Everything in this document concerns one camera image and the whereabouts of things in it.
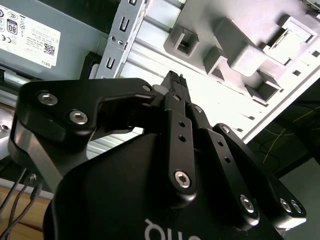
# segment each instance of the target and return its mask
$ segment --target power supply label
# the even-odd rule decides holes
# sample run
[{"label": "power supply label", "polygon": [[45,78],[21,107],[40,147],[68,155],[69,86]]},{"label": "power supply label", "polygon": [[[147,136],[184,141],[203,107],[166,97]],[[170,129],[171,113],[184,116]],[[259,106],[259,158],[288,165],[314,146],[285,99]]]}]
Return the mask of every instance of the power supply label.
[{"label": "power supply label", "polygon": [[60,32],[0,5],[0,49],[46,68],[56,66]]}]

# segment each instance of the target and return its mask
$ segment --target metal rack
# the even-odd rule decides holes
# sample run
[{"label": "metal rack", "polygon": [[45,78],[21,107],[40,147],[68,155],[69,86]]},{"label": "metal rack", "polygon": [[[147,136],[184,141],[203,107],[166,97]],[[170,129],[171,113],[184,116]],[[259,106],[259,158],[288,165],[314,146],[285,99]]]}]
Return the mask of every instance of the metal rack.
[{"label": "metal rack", "polygon": [[117,78],[142,24],[149,1],[121,1],[115,14],[101,63],[95,79]]}]

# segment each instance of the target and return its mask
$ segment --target yellow wire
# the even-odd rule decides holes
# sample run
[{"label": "yellow wire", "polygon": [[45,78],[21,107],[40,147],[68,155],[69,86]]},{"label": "yellow wire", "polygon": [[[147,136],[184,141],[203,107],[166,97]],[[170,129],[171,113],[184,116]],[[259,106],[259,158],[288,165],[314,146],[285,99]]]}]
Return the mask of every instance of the yellow wire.
[{"label": "yellow wire", "polygon": [[320,109],[320,106],[317,106],[315,109],[312,109],[311,111],[307,112],[306,114],[304,114],[304,115],[302,115],[302,116],[298,117],[298,118],[297,118],[296,120],[294,120],[293,122],[295,123],[296,121],[298,121],[298,120],[300,120],[300,119],[302,119],[302,118],[304,118],[304,117],[308,116],[309,114],[311,114],[312,112],[314,112],[314,111],[315,111],[315,110],[317,110],[317,109]]},{"label": "yellow wire", "polygon": [[[273,131],[270,131],[270,130],[268,130],[268,129],[266,129],[266,128],[264,128],[264,130],[266,130],[268,133],[270,133],[270,134],[272,134],[272,135],[275,135],[275,136],[292,136],[292,135],[295,135],[294,132],[293,132],[293,133],[288,133],[288,134],[282,134],[282,135],[280,135],[280,134],[274,133]],[[310,131],[315,131],[315,130],[320,130],[320,127],[310,129]]]},{"label": "yellow wire", "polygon": [[[311,114],[313,111],[315,111],[315,110],[317,110],[317,109],[320,109],[320,106],[317,106],[315,109],[312,109],[311,111],[307,112],[306,114],[298,117],[298,118],[295,119],[293,122],[295,123],[296,121],[298,121],[298,120],[300,120],[300,119],[308,116],[309,114]],[[265,163],[265,161],[267,160],[267,158],[268,158],[268,156],[269,156],[269,153],[271,152],[271,150],[272,150],[272,148],[274,147],[275,143],[278,141],[278,139],[283,135],[283,133],[284,133],[285,131],[286,131],[286,129],[284,128],[284,129],[280,132],[279,136],[273,141],[271,147],[269,148],[269,151],[267,152],[267,154],[266,154],[265,157],[264,157],[263,163]]]},{"label": "yellow wire", "polygon": [[[266,128],[265,128],[264,130],[266,130],[268,133],[270,133],[270,134],[272,134],[272,135],[280,136],[280,134],[274,133],[274,132],[272,132],[272,131],[270,131],[270,130],[268,130],[268,129],[266,129]],[[294,135],[294,133],[283,134],[282,136],[290,136],[290,135]]]}]

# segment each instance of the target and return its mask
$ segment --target barcode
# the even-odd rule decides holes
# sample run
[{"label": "barcode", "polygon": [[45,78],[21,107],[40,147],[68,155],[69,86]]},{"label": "barcode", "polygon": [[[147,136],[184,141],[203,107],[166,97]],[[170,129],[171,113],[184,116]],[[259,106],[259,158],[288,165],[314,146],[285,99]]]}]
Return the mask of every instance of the barcode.
[{"label": "barcode", "polygon": [[44,52],[46,53],[46,54],[49,54],[49,55],[51,55],[51,56],[54,56],[55,55],[55,47],[54,46],[51,46],[51,45],[49,45],[49,44],[47,44],[47,43],[45,43],[44,44]]}]

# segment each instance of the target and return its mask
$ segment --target white wall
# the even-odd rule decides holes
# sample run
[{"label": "white wall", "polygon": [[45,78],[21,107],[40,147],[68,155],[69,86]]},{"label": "white wall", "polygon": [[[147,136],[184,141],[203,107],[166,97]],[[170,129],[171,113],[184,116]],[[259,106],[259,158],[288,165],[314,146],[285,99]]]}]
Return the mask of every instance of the white wall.
[{"label": "white wall", "polygon": [[306,209],[306,223],[286,232],[286,240],[320,239],[320,165],[309,160],[280,179]]}]

